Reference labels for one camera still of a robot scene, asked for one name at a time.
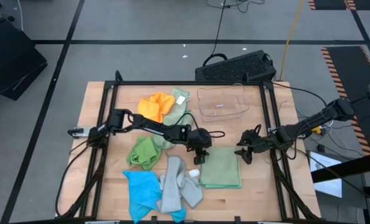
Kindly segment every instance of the wooden table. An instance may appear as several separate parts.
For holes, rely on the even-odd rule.
[[[88,83],[78,126],[96,126],[103,85],[103,82]],[[244,86],[246,92],[245,98],[250,105],[250,109],[241,118],[225,121],[202,122],[196,96],[196,91],[201,86],[119,86],[116,108],[127,108],[136,113],[138,102],[141,98],[149,97],[153,93],[160,91],[170,94],[173,87],[191,92],[191,98],[187,108],[192,110],[200,127],[211,131],[222,130],[226,133],[224,138],[213,139],[213,147],[234,146],[238,143],[243,131],[253,129],[258,124],[262,125],[260,135],[267,135],[258,86]],[[275,127],[268,91],[266,92],[266,96],[270,120],[272,126]],[[275,86],[275,96],[282,125],[298,122],[290,89]],[[139,135],[150,135],[150,133],[134,130],[126,134],[117,134],[110,137],[97,215],[99,220],[131,220],[128,213],[128,181],[122,172],[124,170],[140,170],[139,167],[128,166],[125,161]],[[82,141],[84,141],[84,138],[74,140],[73,146],[76,146]],[[297,143],[297,147],[300,150],[305,150],[303,141],[301,140]],[[193,164],[195,153],[186,152],[185,149],[185,146],[176,145],[170,150],[163,150],[161,158],[154,165],[152,171],[158,176],[165,174],[167,158],[164,152],[170,155],[181,156],[186,163],[187,170],[200,168]],[[74,151],[69,159],[71,160],[80,151],[81,149]],[[61,213],[69,209],[84,187],[90,151],[89,149],[79,157],[67,172],[60,195],[59,210]],[[288,153],[289,155],[293,155],[294,151],[289,150]],[[204,189],[204,200],[195,209],[191,209],[186,203],[183,203],[187,208],[186,219],[199,221],[233,221],[234,216],[240,216],[242,221],[280,221],[277,191],[269,152],[254,154],[253,157],[254,159],[251,165],[247,165],[243,160],[240,160],[242,175],[241,189]],[[320,216],[307,158],[305,155],[298,153],[297,158],[294,161],[289,161],[289,163],[294,189],[311,211],[315,215]],[[291,217],[290,203],[288,202],[288,195],[284,188],[283,193],[287,203],[287,214],[288,217]],[[87,215],[91,211],[93,196],[94,193],[92,192],[88,199]],[[161,214],[157,211],[150,212],[144,220],[150,220],[151,216],[157,216],[158,220],[172,220],[170,215]]]

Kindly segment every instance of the blue cloth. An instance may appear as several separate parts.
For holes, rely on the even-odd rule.
[[[123,171],[128,179],[130,192],[130,215],[134,223],[139,222],[152,209],[158,210],[156,201],[161,200],[161,189],[156,174],[151,171]],[[186,209],[169,213],[176,223],[185,219]]]

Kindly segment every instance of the transparent tray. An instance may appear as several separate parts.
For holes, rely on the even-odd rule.
[[[245,99],[245,89],[240,83],[218,88],[200,88],[197,90],[197,99],[204,122],[239,118],[250,108]]]

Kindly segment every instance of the light green towel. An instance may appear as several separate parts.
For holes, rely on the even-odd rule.
[[[173,90],[171,91],[171,95],[175,97],[176,101],[180,96],[185,97],[185,100],[181,105],[175,102],[175,104],[171,107],[170,112],[163,118],[163,124],[165,125],[173,125],[178,121],[178,119],[185,113],[187,100],[189,99],[189,92],[180,90],[179,88],[173,88]],[[185,115],[178,124],[192,125],[192,123],[192,118],[189,115]],[[171,149],[172,147],[174,147],[174,144],[167,142],[163,137],[157,134],[153,135],[153,142],[161,149]]]
[[[139,136],[127,156],[128,165],[141,165],[142,169],[150,170],[161,156],[161,149],[153,144],[151,137]]]
[[[201,166],[201,184],[206,189],[241,188],[239,156],[234,147],[211,147]]]

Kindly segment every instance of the orange cloth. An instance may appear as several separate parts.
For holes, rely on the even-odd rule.
[[[138,113],[145,118],[162,123],[163,115],[168,114],[174,104],[174,96],[165,93],[155,93],[149,99],[141,99],[138,105]]]

